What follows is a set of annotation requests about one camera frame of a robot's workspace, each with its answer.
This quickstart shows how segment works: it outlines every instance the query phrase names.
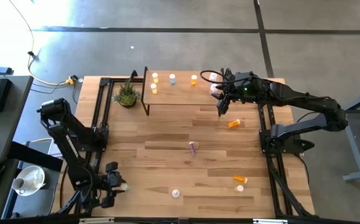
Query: cylindrical object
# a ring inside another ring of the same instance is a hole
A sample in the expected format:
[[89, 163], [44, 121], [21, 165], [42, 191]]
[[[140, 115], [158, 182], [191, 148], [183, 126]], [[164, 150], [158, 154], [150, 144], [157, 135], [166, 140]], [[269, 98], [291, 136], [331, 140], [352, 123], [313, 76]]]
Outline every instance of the cylindrical object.
[[121, 184], [120, 188], [124, 191], [128, 191], [129, 190], [129, 186], [127, 184]]
[[244, 184], [247, 183], [247, 177], [243, 177], [243, 176], [240, 176], [240, 175], [235, 175], [234, 180], [237, 180], [237, 181], [242, 182]]
[[150, 84], [150, 88], [152, 89], [153, 94], [157, 93], [157, 85], [155, 83]]
[[196, 79], [198, 78], [198, 76], [197, 75], [192, 75], [191, 76], [191, 85], [196, 85]]
[[217, 80], [217, 74], [214, 72], [210, 73], [209, 80], [215, 82]]
[[191, 149], [192, 155], [195, 155], [196, 154], [196, 144], [194, 142], [190, 142], [190, 149]]
[[217, 88], [216, 88], [217, 84], [211, 84], [210, 86], [210, 93], [217, 93]]
[[244, 190], [244, 187], [241, 185], [238, 185], [237, 187], [235, 187], [235, 191], [237, 192], [242, 192]]
[[180, 191], [178, 191], [178, 190], [173, 190], [172, 196], [173, 196], [173, 198], [178, 198], [178, 197], [180, 196]]
[[170, 75], [170, 84], [171, 84], [171, 85], [174, 85], [174, 84], [175, 84], [175, 75], [174, 75], [174, 74], [171, 74], [171, 75]]
[[240, 124], [241, 124], [241, 121], [240, 121], [239, 119], [236, 119], [236, 120], [228, 123], [228, 127], [229, 127], [229, 128], [233, 128], [233, 127], [236, 127], [236, 126], [238, 126], [238, 125], [240, 125]]
[[154, 78], [154, 83], [158, 83], [159, 79], [157, 78], [157, 73], [152, 74], [152, 78]]
[[29, 190], [31, 186], [30, 180], [23, 178], [16, 178], [12, 183], [12, 188], [16, 190], [19, 194], [24, 194], [26, 190]]

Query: wooden tabletop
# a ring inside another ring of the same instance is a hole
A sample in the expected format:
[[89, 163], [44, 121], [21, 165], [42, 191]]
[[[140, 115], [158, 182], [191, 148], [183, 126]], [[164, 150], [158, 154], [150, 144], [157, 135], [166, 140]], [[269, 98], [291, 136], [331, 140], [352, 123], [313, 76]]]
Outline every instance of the wooden tabletop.
[[[100, 78], [85, 77], [83, 82], [76, 117], [85, 126], [91, 124]], [[141, 83], [135, 87], [142, 90]], [[119, 162], [118, 171], [130, 190], [116, 197], [114, 207], [93, 209], [93, 216], [274, 217], [267, 163], [260, 153], [257, 107], [238, 103], [229, 107], [220, 118], [215, 106], [185, 105], [153, 106], [150, 116], [146, 116], [139, 102], [131, 109], [112, 102], [109, 141], [100, 170], [104, 171], [111, 161]], [[274, 107], [274, 113], [277, 123], [293, 123], [290, 107]], [[227, 124], [234, 119], [241, 120], [240, 126], [228, 129]], [[195, 156], [190, 152], [190, 141], [196, 142]], [[293, 155], [283, 156], [288, 186], [300, 203], [314, 213], [302, 162]], [[245, 175], [249, 179], [243, 192], [234, 190], [240, 183], [233, 180], [233, 175]], [[60, 182], [53, 212], [59, 208]], [[172, 197], [175, 189], [180, 191], [179, 198]], [[67, 177], [63, 186], [64, 203], [72, 194]], [[284, 211], [280, 190], [279, 197]]]
[[[157, 94], [152, 93], [152, 74], [157, 73], [159, 82]], [[175, 75], [175, 84], [170, 84], [170, 74]], [[196, 85], [191, 85], [191, 76], [196, 75]], [[210, 72], [203, 74], [209, 78]], [[200, 71], [147, 71], [145, 75], [144, 103], [147, 105], [216, 105], [217, 100], [210, 95], [212, 83], [200, 78]]]

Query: white cap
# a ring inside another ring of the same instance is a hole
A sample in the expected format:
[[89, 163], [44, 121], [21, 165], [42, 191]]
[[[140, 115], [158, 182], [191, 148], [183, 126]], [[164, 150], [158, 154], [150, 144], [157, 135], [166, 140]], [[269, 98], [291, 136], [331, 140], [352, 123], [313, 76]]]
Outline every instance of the white cap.
[[216, 86], [217, 86], [217, 84], [211, 84], [211, 86], [210, 86], [210, 90], [213, 92], [213, 93], [215, 93], [216, 91], [217, 91], [217, 88], [216, 88]]
[[244, 187], [241, 185], [238, 185], [235, 190], [237, 190], [238, 192], [242, 192], [244, 190]]
[[180, 196], [180, 192], [178, 190], [173, 190], [172, 196], [173, 198], [178, 198]]
[[211, 81], [216, 81], [216, 79], [217, 79], [217, 74], [215, 74], [215, 73], [210, 73], [210, 76], [209, 76], [209, 79], [211, 80]]
[[125, 190], [125, 191], [128, 191], [128, 190], [129, 190], [129, 186], [128, 186], [127, 184], [121, 184], [121, 185], [120, 185], [120, 188], [121, 188], [122, 190]]

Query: concrete floor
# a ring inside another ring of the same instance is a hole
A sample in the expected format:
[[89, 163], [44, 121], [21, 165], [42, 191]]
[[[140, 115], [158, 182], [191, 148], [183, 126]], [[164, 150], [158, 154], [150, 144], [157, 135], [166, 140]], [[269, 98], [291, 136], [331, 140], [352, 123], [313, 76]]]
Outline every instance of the concrete floor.
[[[257, 29], [253, 0], [13, 0], [32, 27], [193, 27]], [[266, 29], [360, 29], [360, 0], [260, 0]], [[126, 75], [156, 70], [230, 67], [266, 77], [259, 34], [34, 32], [39, 59], [32, 72], [51, 82], [70, 75]], [[328, 95], [346, 104], [360, 94], [360, 35], [267, 35], [275, 77], [294, 90]], [[0, 2], [0, 66], [26, 75], [31, 38], [9, 2]], [[76, 96], [81, 86], [76, 88]], [[14, 140], [48, 137], [35, 112], [41, 103], [71, 97], [72, 87], [31, 92]], [[293, 110], [295, 119], [305, 111]], [[316, 146], [306, 153], [316, 213], [360, 221], [360, 180], [344, 132], [303, 135]]]

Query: plant pot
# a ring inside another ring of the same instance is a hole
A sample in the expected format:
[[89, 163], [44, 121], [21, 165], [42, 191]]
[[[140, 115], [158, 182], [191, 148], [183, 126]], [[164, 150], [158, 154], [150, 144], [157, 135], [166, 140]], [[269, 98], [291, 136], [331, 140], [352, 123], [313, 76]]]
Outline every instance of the plant pot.
[[124, 108], [132, 108], [133, 106], [135, 106], [137, 103], [137, 99], [134, 100], [134, 102], [131, 104], [131, 105], [123, 105], [120, 101], [119, 101], [119, 104], [122, 105], [122, 107]]

